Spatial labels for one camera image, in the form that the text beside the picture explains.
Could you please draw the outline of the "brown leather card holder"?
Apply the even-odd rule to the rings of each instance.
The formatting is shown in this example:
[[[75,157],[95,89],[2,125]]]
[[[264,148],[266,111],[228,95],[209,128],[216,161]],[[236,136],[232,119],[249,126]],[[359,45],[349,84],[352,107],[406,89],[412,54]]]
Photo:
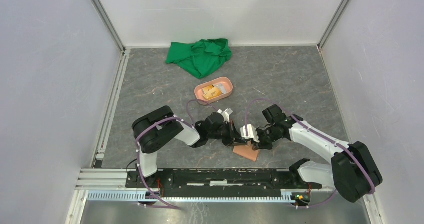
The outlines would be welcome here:
[[[256,161],[260,150],[254,150],[254,145],[248,141],[246,145],[238,145],[233,148],[233,153],[251,161]]]

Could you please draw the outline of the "pink oval tray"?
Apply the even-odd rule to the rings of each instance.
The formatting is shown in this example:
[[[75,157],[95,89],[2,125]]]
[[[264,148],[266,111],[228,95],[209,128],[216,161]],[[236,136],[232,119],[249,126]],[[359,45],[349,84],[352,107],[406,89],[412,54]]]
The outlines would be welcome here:
[[[199,84],[194,89],[194,94],[202,105],[212,103],[230,96],[233,92],[233,83],[228,77],[218,77],[211,81]]]

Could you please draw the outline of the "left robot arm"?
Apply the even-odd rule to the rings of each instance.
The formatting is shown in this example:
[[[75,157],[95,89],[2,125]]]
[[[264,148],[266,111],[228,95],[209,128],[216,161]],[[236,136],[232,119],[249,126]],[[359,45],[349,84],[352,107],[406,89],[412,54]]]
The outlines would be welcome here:
[[[219,109],[194,125],[176,116],[170,106],[162,106],[136,119],[131,128],[137,146],[138,181],[144,187],[157,182],[158,151],[176,139],[191,148],[207,144],[209,139],[221,140],[224,146],[247,145],[230,119],[232,109]]]

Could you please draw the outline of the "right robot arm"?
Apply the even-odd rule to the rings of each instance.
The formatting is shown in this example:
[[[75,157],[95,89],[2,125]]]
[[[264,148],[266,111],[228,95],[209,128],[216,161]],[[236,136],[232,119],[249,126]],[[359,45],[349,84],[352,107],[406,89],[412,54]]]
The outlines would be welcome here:
[[[350,143],[332,137],[310,125],[302,117],[292,114],[278,104],[263,110],[266,128],[255,128],[248,122],[240,129],[242,137],[253,143],[254,149],[272,149],[280,139],[298,143],[326,163],[302,159],[292,165],[289,182],[301,188],[308,182],[328,186],[345,200],[356,202],[365,195],[374,194],[383,182],[382,174],[366,144]]]

